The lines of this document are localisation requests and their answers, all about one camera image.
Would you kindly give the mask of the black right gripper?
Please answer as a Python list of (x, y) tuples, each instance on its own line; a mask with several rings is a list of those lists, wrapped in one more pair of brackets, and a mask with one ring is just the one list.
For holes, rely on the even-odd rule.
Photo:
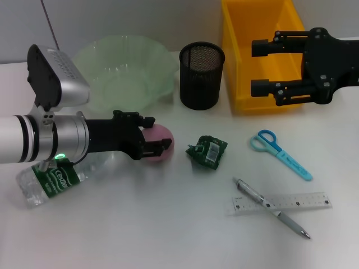
[(272, 41), (253, 40), (252, 57), (277, 53), (303, 53), (303, 79), (252, 80), (251, 96), (275, 99), (277, 106), (329, 104), (343, 87), (358, 86), (358, 40), (332, 37), (325, 28), (308, 31), (276, 31)]

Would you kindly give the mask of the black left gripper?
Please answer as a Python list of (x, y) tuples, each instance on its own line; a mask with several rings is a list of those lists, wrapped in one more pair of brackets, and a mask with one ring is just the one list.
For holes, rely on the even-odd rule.
[(166, 159), (170, 153), (172, 139), (145, 141), (140, 129), (152, 128), (154, 122), (153, 117), (120, 110), (115, 110), (111, 119), (86, 119), (89, 132), (87, 153), (120, 151), (134, 160)]

